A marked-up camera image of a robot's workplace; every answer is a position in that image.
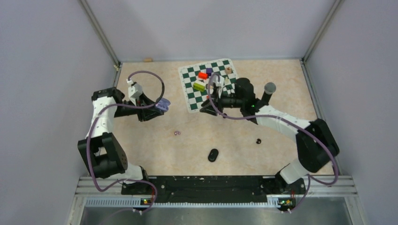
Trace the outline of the lavender earbud charging case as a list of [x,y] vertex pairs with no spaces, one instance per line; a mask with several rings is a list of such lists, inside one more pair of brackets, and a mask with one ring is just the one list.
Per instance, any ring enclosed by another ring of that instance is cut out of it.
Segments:
[[170,105],[171,102],[169,100],[167,100],[166,98],[162,98],[158,103],[155,104],[155,108],[162,112],[167,112]]

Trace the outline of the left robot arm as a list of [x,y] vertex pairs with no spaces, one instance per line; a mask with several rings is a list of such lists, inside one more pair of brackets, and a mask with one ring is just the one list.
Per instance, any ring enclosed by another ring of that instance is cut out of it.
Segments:
[[[126,101],[124,96],[115,87],[93,93],[91,126],[86,138],[78,141],[77,148],[98,191],[105,192],[121,183],[136,193],[146,194],[155,187],[143,167],[128,163],[125,151],[113,134],[114,119],[136,115],[140,122],[149,121],[162,116],[167,109],[162,109],[158,102],[150,100],[141,91],[133,100]],[[99,186],[98,178],[106,179],[118,174],[124,178],[114,181],[109,187]]]

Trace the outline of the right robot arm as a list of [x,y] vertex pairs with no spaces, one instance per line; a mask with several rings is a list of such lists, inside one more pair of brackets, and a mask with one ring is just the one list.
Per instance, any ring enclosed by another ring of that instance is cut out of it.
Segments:
[[238,78],[234,93],[230,95],[224,95],[223,88],[223,77],[213,74],[206,89],[209,97],[202,104],[201,113],[232,119],[223,113],[224,108],[238,108],[242,114],[240,120],[271,128],[296,143],[297,158],[275,175],[275,187],[279,192],[288,193],[294,188],[294,182],[318,172],[327,163],[332,163],[335,177],[331,182],[324,181],[322,184],[331,186],[337,182],[335,157],[340,150],[326,121],[319,118],[312,121],[300,119],[275,109],[269,103],[276,92],[273,82],[265,84],[261,98],[255,96],[254,87],[247,78]]

